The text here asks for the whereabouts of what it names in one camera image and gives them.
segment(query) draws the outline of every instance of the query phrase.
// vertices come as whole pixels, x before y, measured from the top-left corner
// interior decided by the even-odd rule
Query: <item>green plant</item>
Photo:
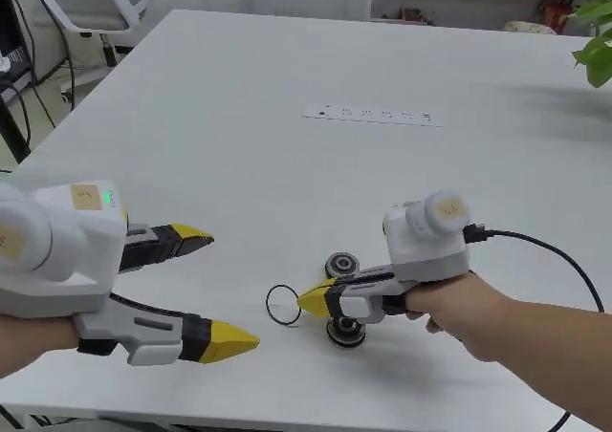
[[[573,52],[576,65],[586,67],[586,78],[595,88],[599,88],[612,78],[612,27],[600,33],[600,27],[612,24],[612,0],[593,0],[581,5],[573,14],[595,29],[596,36],[591,38],[582,50]]]

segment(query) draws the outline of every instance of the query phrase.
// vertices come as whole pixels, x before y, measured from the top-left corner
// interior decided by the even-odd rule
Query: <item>yellow fingertip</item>
[[[210,343],[200,357],[200,363],[218,362],[253,350],[259,338],[238,327],[213,320],[210,326]]]
[[[174,230],[179,233],[183,239],[186,238],[212,238],[213,236],[210,233],[206,233],[198,228],[190,227],[188,225],[181,224],[170,224]]]
[[[297,306],[307,313],[313,314],[317,317],[329,317],[330,313],[327,309],[327,302],[325,301],[325,293],[331,286],[334,285],[337,278],[326,279],[316,287],[303,293],[297,299]]]

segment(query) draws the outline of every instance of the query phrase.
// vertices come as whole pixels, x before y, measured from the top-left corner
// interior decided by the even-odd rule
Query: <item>red object on shelf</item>
[[[556,33],[563,33],[569,14],[573,10],[572,2],[573,0],[542,0],[538,6],[542,15],[542,24]]]

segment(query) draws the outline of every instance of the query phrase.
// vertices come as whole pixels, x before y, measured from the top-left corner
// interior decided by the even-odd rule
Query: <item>label sticker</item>
[[[0,257],[17,262],[25,246],[26,238],[20,230],[0,225]]]
[[[464,215],[466,213],[466,208],[459,198],[450,198],[439,202],[436,205],[436,212],[438,212],[438,216],[441,219],[449,220]]]
[[[102,210],[102,200],[97,185],[70,185],[76,210]]]

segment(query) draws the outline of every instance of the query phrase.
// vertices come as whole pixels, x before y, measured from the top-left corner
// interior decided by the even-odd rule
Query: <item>black rubber ring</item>
[[[298,309],[297,316],[293,320],[289,320],[289,321],[280,320],[280,319],[274,317],[274,314],[272,314],[272,311],[270,311],[270,295],[272,295],[272,292],[274,292],[276,289],[287,289],[293,295],[295,295],[295,299],[299,298],[299,295],[297,294],[297,292],[295,290],[293,290],[291,287],[289,287],[288,285],[286,285],[286,284],[276,284],[274,287],[272,287],[268,291],[268,294],[266,295],[266,311],[268,312],[268,315],[270,316],[270,319],[273,320],[274,322],[276,322],[277,324],[284,325],[284,326],[295,324],[297,322],[297,320],[299,319],[299,317],[302,315],[302,309],[301,308],[299,308],[299,307],[297,308]]]

